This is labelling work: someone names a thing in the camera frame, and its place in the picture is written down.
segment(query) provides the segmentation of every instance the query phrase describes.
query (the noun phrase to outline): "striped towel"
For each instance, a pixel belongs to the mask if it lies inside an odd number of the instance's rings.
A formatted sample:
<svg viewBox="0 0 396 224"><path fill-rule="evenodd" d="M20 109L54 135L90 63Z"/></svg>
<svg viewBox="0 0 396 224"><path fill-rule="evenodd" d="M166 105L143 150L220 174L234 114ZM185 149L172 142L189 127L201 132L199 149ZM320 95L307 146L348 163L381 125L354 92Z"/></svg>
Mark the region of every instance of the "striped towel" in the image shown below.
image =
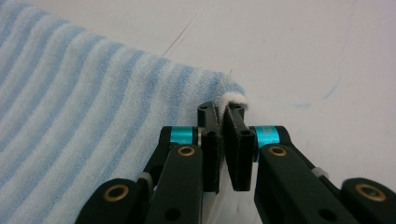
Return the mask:
<svg viewBox="0 0 396 224"><path fill-rule="evenodd" d="M73 223L102 183L136 179L162 126L243 94L222 73L0 0L0 223Z"/></svg>

